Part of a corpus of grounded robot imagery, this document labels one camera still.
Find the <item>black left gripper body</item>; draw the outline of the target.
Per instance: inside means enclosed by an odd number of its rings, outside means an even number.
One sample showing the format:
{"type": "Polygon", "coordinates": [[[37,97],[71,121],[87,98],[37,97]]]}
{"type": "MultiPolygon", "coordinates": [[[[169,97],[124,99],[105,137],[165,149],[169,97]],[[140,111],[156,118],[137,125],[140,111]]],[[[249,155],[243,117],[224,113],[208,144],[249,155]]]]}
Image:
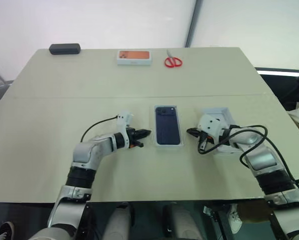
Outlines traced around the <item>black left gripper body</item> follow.
{"type": "Polygon", "coordinates": [[[140,142],[138,141],[136,137],[136,130],[132,127],[127,128],[127,136],[129,139],[129,148],[139,147],[140,142]]]}

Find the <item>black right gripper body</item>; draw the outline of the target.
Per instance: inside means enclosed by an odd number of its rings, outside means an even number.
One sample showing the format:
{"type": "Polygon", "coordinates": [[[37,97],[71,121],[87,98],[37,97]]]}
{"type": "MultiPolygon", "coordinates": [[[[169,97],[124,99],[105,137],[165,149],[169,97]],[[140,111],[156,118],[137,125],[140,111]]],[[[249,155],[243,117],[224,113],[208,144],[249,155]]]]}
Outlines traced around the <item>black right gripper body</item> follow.
{"type": "Polygon", "coordinates": [[[198,149],[210,150],[215,147],[215,137],[202,130],[199,131],[198,149]]]}

